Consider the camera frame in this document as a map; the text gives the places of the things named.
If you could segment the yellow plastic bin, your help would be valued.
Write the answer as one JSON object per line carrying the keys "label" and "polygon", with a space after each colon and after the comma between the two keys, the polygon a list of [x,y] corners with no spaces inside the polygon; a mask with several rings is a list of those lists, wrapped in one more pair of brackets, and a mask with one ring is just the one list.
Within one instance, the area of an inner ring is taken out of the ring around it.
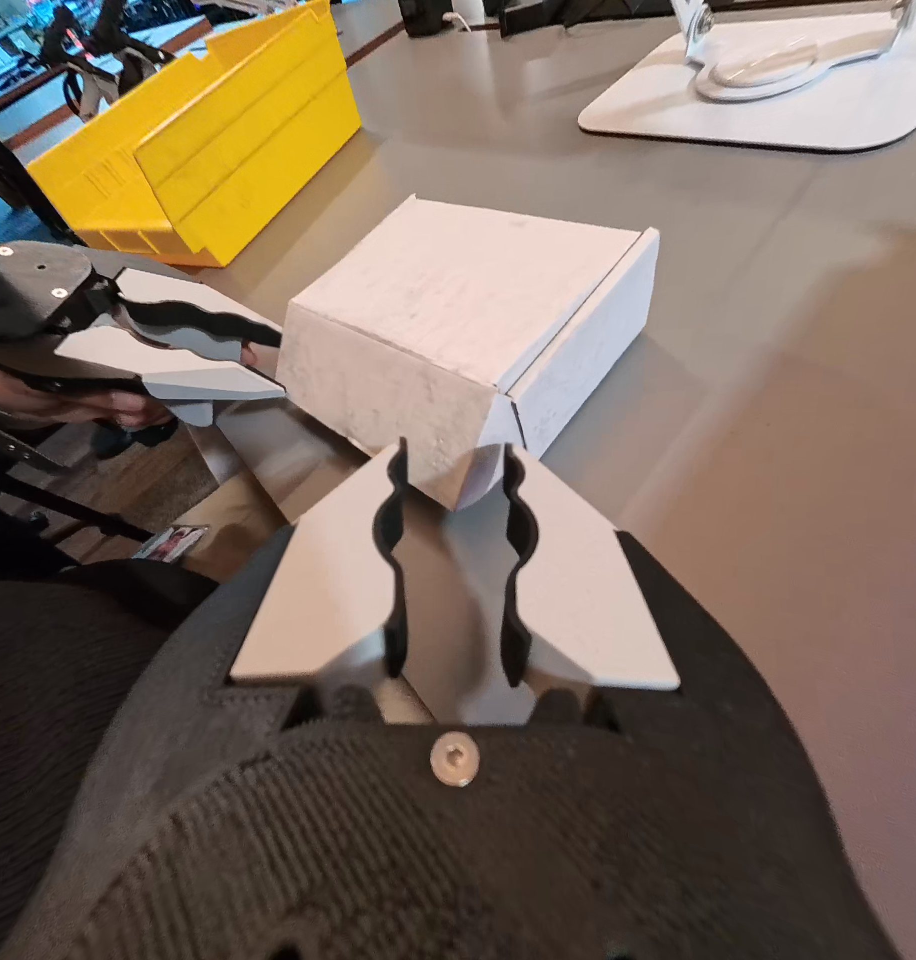
{"label": "yellow plastic bin", "polygon": [[205,45],[31,163],[87,246],[224,268],[360,129],[328,2]]}

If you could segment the spare hand-held gripper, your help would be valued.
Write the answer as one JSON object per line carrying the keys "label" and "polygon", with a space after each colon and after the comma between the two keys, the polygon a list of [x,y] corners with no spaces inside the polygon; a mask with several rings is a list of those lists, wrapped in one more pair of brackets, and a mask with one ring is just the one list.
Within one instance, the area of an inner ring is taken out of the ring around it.
{"label": "spare hand-held gripper", "polygon": [[63,69],[68,109],[83,123],[155,76],[176,55],[139,40],[123,29],[127,3],[104,1],[91,31],[66,5],[54,8],[40,51],[44,66]]}

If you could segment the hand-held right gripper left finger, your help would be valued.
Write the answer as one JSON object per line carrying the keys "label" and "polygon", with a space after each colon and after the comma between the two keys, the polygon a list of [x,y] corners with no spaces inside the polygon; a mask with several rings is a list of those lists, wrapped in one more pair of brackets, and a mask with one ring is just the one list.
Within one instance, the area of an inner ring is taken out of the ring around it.
{"label": "hand-held right gripper left finger", "polygon": [[229,670],[236,683],[381,683],[408,654],[408,447],[386,446],[296,522]]}

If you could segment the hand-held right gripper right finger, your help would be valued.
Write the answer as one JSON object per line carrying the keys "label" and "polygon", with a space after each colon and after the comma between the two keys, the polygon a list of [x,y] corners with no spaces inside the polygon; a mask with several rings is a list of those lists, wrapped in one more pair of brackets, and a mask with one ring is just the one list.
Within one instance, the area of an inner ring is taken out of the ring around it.
{"label": "hand-held right gripper right finger", "polygon": [[680,676],[617,529],[519,445],[504,448],[500,660],[511,688],[677,690]]}

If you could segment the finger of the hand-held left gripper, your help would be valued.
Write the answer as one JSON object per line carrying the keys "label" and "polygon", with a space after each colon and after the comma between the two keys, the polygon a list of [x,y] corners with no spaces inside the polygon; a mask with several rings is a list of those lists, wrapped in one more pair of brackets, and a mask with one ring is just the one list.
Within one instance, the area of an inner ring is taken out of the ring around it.
{"label": "finger of the hand-held left gripper", "polygon": [[65,337],[54,354],[77,373],[138,381],[193,426],[210,426],[219,403],[279,401],[286,390],[248,362],[246,342],[189,327],[154,328],[103,314]]}
{"label": "finger of the hand-held left gripper", "polygon": [[194,280],[126,268],[116,292],[131,329],[156,345],[234,362],[245,361],[245,347],[282,345],[277,324]]}

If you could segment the black electronic device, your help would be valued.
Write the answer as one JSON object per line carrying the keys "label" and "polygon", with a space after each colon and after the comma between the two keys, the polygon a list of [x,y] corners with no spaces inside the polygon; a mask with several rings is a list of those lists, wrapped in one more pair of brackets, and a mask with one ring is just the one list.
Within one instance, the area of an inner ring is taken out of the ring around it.
{"label": "black electronic device", "polygon": [[570,28],[584,15],[584,1],[501,1],[496,8],[503,40],[552,26]]}
{"label": "black electronic device", "polygon": [[454,13],[452,1],[401,0],[397,4],[405,32],[411,39],[439,34],[447,25],[446,16]]}

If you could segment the person's left hand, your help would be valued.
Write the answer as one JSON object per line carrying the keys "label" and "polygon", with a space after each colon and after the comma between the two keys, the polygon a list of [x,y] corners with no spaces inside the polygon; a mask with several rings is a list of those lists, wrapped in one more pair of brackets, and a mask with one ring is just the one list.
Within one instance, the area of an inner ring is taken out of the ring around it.
{"label": "person's left hand", "polygon": [[174,419],[156,399],[126,390],[99,390],[66,394],[34,390],[0,370],[0,411],[6,415],[40,424],[79,424],[99,421],[143,429]]}

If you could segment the white cardboard mailer box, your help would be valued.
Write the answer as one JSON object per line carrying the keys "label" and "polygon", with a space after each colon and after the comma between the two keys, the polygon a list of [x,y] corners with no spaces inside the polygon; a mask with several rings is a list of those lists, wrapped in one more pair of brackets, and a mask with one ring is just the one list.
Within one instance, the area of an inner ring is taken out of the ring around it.
{"label": "white cardboard mailer box", "polygon": [[540,458],[644,330],[659,232],[411,196],[288,304],[276,373],[304,413],[447,510]]}

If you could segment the person's black knitted sweater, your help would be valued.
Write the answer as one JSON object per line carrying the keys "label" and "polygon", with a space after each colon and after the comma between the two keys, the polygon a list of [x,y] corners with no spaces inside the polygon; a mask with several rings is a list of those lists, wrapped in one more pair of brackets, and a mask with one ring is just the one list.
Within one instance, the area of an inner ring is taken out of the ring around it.
{"label": "person's black knitted sweater", "polygon": [[149,559],[0,580],[0,947],[116,711],[218,585]]}

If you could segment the white document stand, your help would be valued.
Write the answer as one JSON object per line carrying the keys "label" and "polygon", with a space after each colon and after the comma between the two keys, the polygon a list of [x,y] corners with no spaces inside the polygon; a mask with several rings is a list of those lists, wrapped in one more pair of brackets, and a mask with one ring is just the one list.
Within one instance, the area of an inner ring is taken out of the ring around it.
{"label": "white document stand", "polygon": [[582,132],[847,155],[916,131],[916,1],[735,22],[671,6],[679,32],[580,112]]}

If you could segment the person's tan trouser leg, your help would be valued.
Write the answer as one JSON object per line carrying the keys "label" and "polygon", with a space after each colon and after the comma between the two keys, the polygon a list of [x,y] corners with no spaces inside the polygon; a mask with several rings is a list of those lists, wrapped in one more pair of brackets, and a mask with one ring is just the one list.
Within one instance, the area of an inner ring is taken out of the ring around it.
{"label": "person's tan trouser leg", "polygon": [[165,527],[210,527],[196,547],[170,565],[225,582],[285,523],[283,513],[265,488],[244,467]]}

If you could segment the small printed card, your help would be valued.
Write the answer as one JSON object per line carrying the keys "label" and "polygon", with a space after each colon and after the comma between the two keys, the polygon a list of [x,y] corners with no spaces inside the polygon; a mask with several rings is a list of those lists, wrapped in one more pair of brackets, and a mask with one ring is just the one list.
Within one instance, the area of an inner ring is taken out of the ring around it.
{"label": "small printed card", "polygon": [[209,531],[208,525],[170,526],[142,544],[132,558],[173,564],[196,547]]}

